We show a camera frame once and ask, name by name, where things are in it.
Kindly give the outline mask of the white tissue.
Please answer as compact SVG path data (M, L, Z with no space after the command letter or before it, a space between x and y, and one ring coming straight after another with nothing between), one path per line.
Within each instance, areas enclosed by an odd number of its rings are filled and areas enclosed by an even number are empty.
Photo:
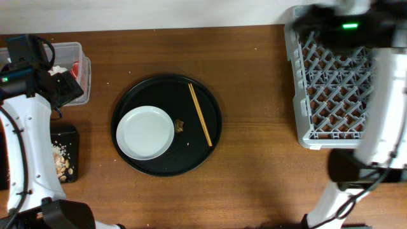
M60 66L53 66L48 72L50 73L51 76L58 74L58 73L64 73L67 72L68 69Z

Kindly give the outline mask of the red strawberry snack wrapper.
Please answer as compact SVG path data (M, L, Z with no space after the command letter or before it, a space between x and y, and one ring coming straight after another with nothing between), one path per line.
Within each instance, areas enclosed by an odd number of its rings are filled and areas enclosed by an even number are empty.
M71 72L72 76L75 78L75 80L78 80L78 78L79 78L79 62L78 61L73 63L70 72Z

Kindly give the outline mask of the light grey plate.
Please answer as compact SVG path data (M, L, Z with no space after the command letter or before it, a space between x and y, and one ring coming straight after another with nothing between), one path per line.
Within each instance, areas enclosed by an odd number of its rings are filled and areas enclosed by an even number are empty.
M128 157L152 160L170 148L174 135L174 124L164 110L140 106L121 118L116 129L116 142Z

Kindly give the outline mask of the brown food scrap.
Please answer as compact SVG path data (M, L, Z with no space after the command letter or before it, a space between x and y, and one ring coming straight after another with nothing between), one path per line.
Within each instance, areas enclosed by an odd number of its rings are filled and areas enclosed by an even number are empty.
M184 122L183 121L181 121L181 120L176 120L175 122L174 122L174 129L175 129L175 132L176 133L180 133L180 132L183 132L184 131Z

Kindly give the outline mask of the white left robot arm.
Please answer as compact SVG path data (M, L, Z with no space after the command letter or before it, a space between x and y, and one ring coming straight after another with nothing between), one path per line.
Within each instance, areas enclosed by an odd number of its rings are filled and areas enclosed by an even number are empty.
M50 116L83 94L69 71L48 62L12 62L1 71L1 123L10 170L1 228L107 228L90 207L66 199L55 169Z

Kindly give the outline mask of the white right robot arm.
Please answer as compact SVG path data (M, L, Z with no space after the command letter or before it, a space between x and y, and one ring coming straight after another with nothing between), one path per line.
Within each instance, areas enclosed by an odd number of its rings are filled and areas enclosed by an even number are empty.
M285 26L303 147L329 149L329 183L302 228L341 228L382 183L406 181L406 2L294 8Z

